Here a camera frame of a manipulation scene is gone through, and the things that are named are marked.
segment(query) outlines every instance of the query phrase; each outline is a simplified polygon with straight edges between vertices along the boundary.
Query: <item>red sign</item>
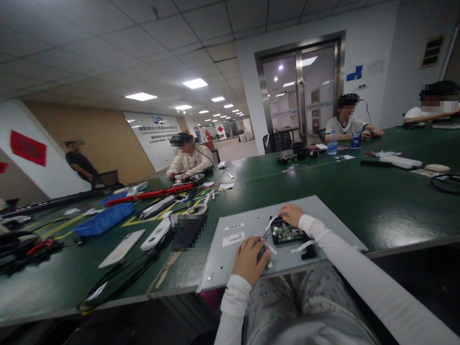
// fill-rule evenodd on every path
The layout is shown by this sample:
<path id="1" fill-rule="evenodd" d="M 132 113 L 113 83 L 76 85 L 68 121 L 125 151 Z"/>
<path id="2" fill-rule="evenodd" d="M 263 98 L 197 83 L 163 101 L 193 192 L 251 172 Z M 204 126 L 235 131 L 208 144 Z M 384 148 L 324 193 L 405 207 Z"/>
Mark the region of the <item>red sign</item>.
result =
<path id="1" fill-rule="evenodd" d="M 8 163 L 0 162 L 0 173 L 4 173 L 6 168 L 8 168 Z"/>
<path id="2" fill-rule="evenodd" d="M 11 131 L 11 150 L 19 157 L 46 166 L 46 145 L 21 133 Z"/>

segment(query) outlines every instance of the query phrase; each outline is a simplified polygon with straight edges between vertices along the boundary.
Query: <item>water bottle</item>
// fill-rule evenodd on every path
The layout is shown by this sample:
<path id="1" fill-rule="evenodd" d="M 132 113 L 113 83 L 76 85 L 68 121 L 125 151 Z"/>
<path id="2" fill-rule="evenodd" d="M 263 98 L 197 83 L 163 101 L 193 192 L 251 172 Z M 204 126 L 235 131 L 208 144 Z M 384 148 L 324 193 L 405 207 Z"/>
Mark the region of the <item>water bottle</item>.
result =
<path id="1" fill-rule="evenodd" d="M 335 129 L 333 129 L 329 134 L 329 138 L 327 139 L 327 154 L 336 155 L 338 145 L 339 143 L 337 142 L 337 134 L 335 133 Z"/>
<path id="2" fill-rule="evenodd" d="M 359 121 L 353 121 L 351 124 L 351 130 L 353 138 L 351 139 L 350 148 L 352 150 L 359 150 L 361 148 L 361 133 L 363 132 L 363 126 Z"/>

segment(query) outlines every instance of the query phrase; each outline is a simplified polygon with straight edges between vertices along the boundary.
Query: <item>black shirt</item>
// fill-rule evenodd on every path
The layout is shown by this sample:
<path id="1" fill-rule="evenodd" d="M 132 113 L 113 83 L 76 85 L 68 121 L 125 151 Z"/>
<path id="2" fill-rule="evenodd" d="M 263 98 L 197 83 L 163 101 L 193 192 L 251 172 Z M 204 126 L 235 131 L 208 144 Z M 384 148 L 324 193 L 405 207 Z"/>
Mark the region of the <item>black shirt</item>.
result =
<path id="1" fill-rule="evenodd" d="M 87 172 L 89 172 L 91 175 L 93 176 L 97 176 L 99 175 L 99 173 L 97 172 L 97 170 L 93 167 L 93 165 L 90 163 L 90 161 L 88 160 L 88 158 L 86 158 L 85 156 L 83 156 L 81 153 L 76 153 L 76 152 L 67 152 L 66 153 L 66 161 L 67 163 L 69 163 L 69 165 L 71 164 L 76 164 L 78 165 L 80 168 L 86 170 Z M 91 182 L 90 180 L 88 180 L 88 178 L 83 175 L 81 172 L 77 172 L 78 175 L 85 181 L 88 181 L 88 182 Z"/>

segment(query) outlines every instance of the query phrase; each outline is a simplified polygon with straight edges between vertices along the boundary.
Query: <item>gray metal plate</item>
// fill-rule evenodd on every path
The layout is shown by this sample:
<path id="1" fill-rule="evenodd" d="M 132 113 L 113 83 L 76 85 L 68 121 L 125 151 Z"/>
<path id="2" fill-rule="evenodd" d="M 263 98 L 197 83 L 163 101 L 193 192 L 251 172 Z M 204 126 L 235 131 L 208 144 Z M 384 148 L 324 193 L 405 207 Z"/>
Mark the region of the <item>gray metal plate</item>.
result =
<path id="1" fill-rule="evenodd" d="M 359 251 L 368 251 L 363 242 L 316 195 L 290 201 L 290 203 L 299 206 L 312 217 L 322 220 L 329 229 L 333 230 Z M 223 287 L 230 278 L 235 260 L 235 252 L 241 241 L 235 241 L 223 247 L 223 238 L 241 231 L 244 231 L 245 238 L 256 235 L 263 236 L 270 216 L 276 217 L 281 206 L 284 204 L 272 205 L 219 219 L 197 292 Z M 244 223 L 244 226 L 225 230 L 227 227 L 241 225 L 242 223 Z M 267 241 L 277 250 L 278 254 L 271 254 L 270 261 L 273 263 L 273 267 L 265 268 L 263 273 L 265 277 L 281 276 L 301 271 L 304 267 L 306 268 L 309 265 L 327 259 L 326 254 L 316 244 L 314 246 L 318 257 L 304 261 L 300 256 L 305 253 L 305 250 L 298 253 L 291 253 L 291 249 L 302 245 L 301 242 L 291 242 L 274 246 L 271 237 Z"/>

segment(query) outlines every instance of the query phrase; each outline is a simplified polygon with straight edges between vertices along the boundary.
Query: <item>circuit board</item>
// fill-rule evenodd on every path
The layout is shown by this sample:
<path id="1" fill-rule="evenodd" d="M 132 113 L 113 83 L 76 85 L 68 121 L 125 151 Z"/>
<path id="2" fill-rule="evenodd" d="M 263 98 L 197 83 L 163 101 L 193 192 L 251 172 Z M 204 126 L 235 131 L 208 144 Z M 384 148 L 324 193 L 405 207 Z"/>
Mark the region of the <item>circuit board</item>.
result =
<path id="1" fill-rule="evenodd" d="M 283 244 L 294 241 L 306 242 L 309 238 L 306 233 L 287 224 L 282 218 L 275 218 L 270 225 L 273 244 Z"/>

